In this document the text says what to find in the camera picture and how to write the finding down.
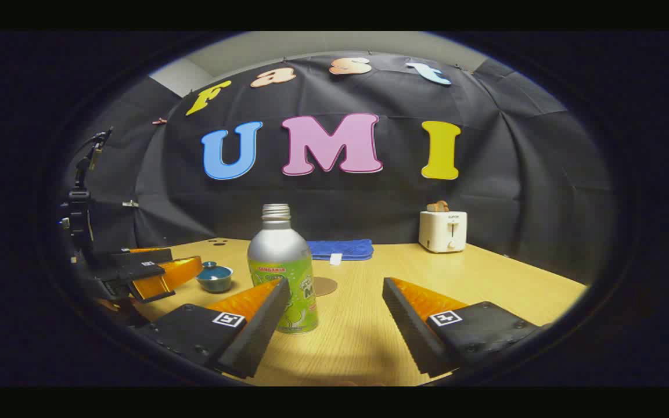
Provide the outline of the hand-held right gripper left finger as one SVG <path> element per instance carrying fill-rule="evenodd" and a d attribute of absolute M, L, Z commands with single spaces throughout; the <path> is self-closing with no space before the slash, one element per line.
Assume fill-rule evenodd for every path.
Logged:
<path fill-rule="evenodd" d="M 257 372 L 289 296 L 289 281 L 273 279 L 207 307 L 184 304 L 137 334 L 199 367 L 246 379 Z"/>

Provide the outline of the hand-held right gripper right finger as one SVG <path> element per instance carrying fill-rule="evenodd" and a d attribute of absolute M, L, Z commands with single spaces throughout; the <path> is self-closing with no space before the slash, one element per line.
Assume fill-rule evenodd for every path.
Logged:
<path fill-rule="evenodd" d="M 383 301 L 420 373 L 430 377 L 504 359 L 538 326 L 490 301 L 465 304 L 397 278 L 384 278 Z"/>

